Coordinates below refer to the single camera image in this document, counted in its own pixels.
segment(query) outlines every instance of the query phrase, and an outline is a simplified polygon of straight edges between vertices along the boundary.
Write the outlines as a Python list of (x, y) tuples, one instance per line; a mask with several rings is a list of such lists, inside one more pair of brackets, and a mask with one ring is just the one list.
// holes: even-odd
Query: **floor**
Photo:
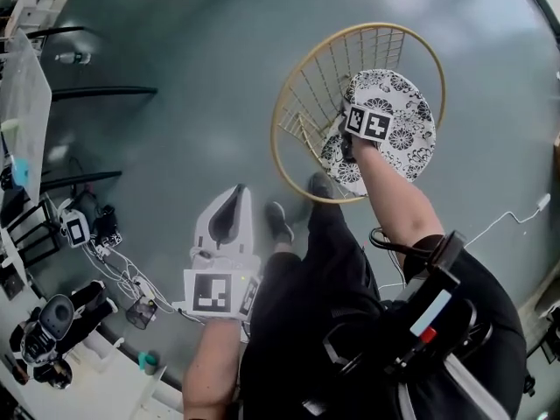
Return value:
[[(271, 198), (294, 209), (300, 204), (270, 155), (278, 91), (320, 40), (369, 21), (408, 26), (442, 60), (447, 114), (435, 156), (416, 183), (447, 229), (473, 238), (507, 210), (529, 216), (552, 194), (536, 219), (517, 226), (507, 218), (470, 247), (520, 305), (560, 256), (551, 148), (560, 127), (560, 54), (530, 0), (69, 0), (59, 23), (89, 31), (49, 41), (42, 61), (52, 88), (148, 85), (159, 94), (55, 103), (45, 166), (63, 172), (74, 156), (85, 172), (123, 170), (118, 180), (94, 185), (100, 200), (116, 207), (119, 248), (169, 300), (180, 300), (194, 223), (230, 186), (252, 190), (256, 253), (266, 259), (270, 241), (260, 207)], [(72, 50), (91, 52), (91, 65), (53, 60)], [(422, 67), (409, 63), (400, 71), (414, 76)], [(424, 82), (430, 101), (438, 82)], [(292, 166), (299, 165), (300, 148), (293, 145)], [(301, 172), (312, 168), (302, 165)], [(368, 203), (344, 206), (344, 213), (365, 241), (377, 224)], [(297, 232), (304, 252), (304, 223)], [(366, 251), (378, 283), (396, 283), (387, 255)], [(70, 291), (97, 275), (79, 249), (69, 248), (32, 272), (47, 293)], [(389, 288), (382, 295), (396, 293)], [(129, 306), (124, 297), (119, 302)], [(163, 313), (145, 332), (121, 313), (106, 327), (122, 334), (131, 352), (157, 351), (175, 381), (200, 336), (198, 325)]]

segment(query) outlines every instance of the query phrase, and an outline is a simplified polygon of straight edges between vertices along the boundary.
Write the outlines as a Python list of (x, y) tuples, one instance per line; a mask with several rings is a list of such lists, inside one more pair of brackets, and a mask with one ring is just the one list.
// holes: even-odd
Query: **wire basket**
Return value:
[(360, 71), (383, 68), (397, 71), (403, 46), (415, 42), (433, 59), (440, 81), (441, 102), (436, 121), (439, 128), (445, 113), (445, 77), (438, 56), (415, 32), (397, 24), (359, 24), (325, 39), (291, 71), (276, 100), (270, 147), (276, 168), (283, 179), (301, 195), (328, 204), (361, 200), (334, 179), (338, 198), (325, 199), (301, 188), (285, 170), (279, 154), (278, 133), (297, 139), (320, 164), (326, 133), (340, 112), (350, 80)]

